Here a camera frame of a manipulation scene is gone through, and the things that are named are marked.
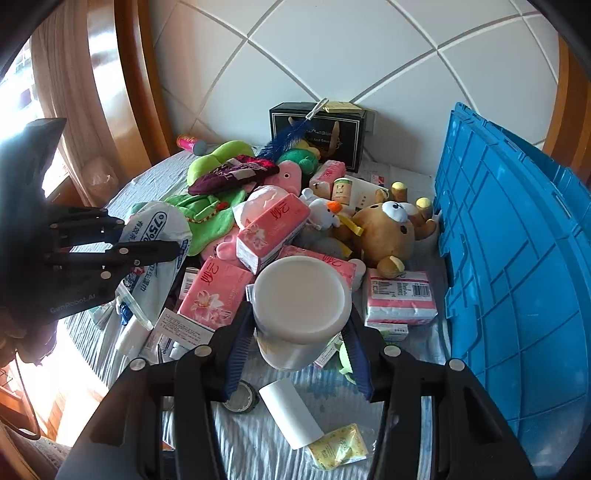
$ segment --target flower print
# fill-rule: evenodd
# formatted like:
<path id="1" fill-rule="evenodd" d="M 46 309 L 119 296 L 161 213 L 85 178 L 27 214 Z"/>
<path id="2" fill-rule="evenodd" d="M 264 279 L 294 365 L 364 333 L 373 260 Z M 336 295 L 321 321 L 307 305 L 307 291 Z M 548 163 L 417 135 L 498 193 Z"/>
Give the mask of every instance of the flower print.
<path id="1" fill-rule="evenodd" d="M 232 312 L 222 309 L 213 309 L 209 311 L 209 322 L 215 327 L 228 325 L 232 320 Z"/>
<path id="2" fill-rule="evenodd" d="M 223 307 L 223 302 L 219 299 L 219 295 L 214 293 L 210 295 L 206 290 L 197 293 L 197 298 L 191 305 L 191 312 L 195 320 L 207 320 L 209 312 L 214 309 Z"/>
<path id="3" fill-rule="evenodd" d="M 267 242 L 265 242 L 265 231 L 254 223 L 251 223 L 248 226 L 248 232 L 245 236 L 245 240 L 249 242 L 255 250 L 260 250 L 267 245 Z"/>

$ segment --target paper roll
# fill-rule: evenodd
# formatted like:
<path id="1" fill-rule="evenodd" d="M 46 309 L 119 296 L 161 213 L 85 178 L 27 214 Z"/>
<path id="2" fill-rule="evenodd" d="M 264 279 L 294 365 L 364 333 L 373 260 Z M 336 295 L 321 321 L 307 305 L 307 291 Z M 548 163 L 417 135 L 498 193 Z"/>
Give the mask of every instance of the paper roll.
<path id="1" fill-rule="evenodd" d="M 289 378 L 263 387 L 259 395 L 293 450 L 305 447 L 324 435 Z"/>

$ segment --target pink plush toy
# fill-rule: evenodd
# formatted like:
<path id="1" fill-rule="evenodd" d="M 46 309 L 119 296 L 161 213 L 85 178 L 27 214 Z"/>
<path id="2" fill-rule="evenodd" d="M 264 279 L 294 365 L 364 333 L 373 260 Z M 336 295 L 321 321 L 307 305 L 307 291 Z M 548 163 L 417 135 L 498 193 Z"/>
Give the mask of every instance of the pink plush toy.
<path id="1" fill-rule="evenodd" d="M 292 161 L 282 161 L 279 165 L 279 173 L 265 178 L 265 185 L 276 185 L 287 193 L 299 196 L 301 192 L 301 168 Z"/>
<path id="2" fill-rule="evenodd" d="M 209 257 L 219 258 L 246 270 L 246 267 L 236 257 L 236 236 L 240 229 L 234 226 L 227 235 L 209 243 L 201 252 L 201 258 L 206 261 Z"/>

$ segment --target bed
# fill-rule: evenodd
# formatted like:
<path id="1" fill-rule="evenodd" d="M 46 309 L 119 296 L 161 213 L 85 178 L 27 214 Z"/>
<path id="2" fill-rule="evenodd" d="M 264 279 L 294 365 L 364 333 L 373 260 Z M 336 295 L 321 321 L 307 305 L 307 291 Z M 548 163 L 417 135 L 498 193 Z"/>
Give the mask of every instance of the bed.
<path id="1" fill-rule="evenodd" d="M 186 170 L 195 156 L 178 153 L 133 179 L 107 205 L 109 214 L 126 219 L 130 207 L 138 202 L 164 199 L 186 190 Z M 382 164 L 364 162 L 359 175 L 384 176 L 387 181 L 404 181 L 413 201 L 420 196 L 433 196 L 433 179 L 428 176 L 400 170 Z M 78 247 L 77 251 L 96 252 L 107 248 L 105 244 Z M 440 312 L 447 289 L 445 269 L 437 255 L 412 260 L 415 270 L 426 270 L 430 275 Z M 359 304 L 359 294 L 355 302 Z M 67 331 L 85 361 L 107 387 L 111 387 L 125 368 L 127 359 L 117 353 L 115 344 L 123 331 L 119 322 L 109 321 L 100 330 L 88 312 L 81 312 L 64 320 Z M 445 363 L 449 356 L 447 323 L 442 315 L 425 326 L 411 328 L 400 346 L 421 360 Z M 313 417 L 325 433 L 349 423 L 357 423 L 371 450 L 378 434 L 383 404 L 369 404 L 354 385 L 338 372 L 336 356 L 319 370 L 308 367 L 299 372 L 280 372 L 270 368 L 260 356 L 256 342 L 251 344 L 242 378 L 254 387 L 261 388 L 275 380 L 289 377 L 310 409 Z M 431 420 L 430 399 L 423 398 L 423 428 L 421 435 L 420 478 L 430 476 Z M 236 415 L 221 405 L 212 405 L 217 436 L 226 474 L 230 480 L 259 478 L 287 480 L 306 478 L 336 480 L 362 480 L 368 475 L 371 460 L 354 463 L 331 472 L 316 470 L 311 466 L 305 449 L 291 450 L 263 402 L 248 414 Z M 173 412 L 163 415 L 164 440 L 174 446 Z"/>

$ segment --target black gift box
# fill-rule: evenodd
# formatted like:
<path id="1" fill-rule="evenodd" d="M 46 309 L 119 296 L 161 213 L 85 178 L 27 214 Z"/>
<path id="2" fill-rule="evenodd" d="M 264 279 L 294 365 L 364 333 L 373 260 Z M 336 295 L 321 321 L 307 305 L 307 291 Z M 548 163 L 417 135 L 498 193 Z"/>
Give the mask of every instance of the black gift box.
<path id="1" fill-rule="evenodd" d="M 312 102 L 281 103 L 271 110 L 271 135 L 289 127 L 289 117 L 294 121 L 303 120 L 316 104 Z M 347 166 L 348 171 L 357 172 L 361 163 L 365 124 L 368 113 L 326 113 L 320 111 L 311 120 L 314 127 L 306 133 L 306 141 L 318 148 L 322 154 L 320 161 L 337 160 Z"/>

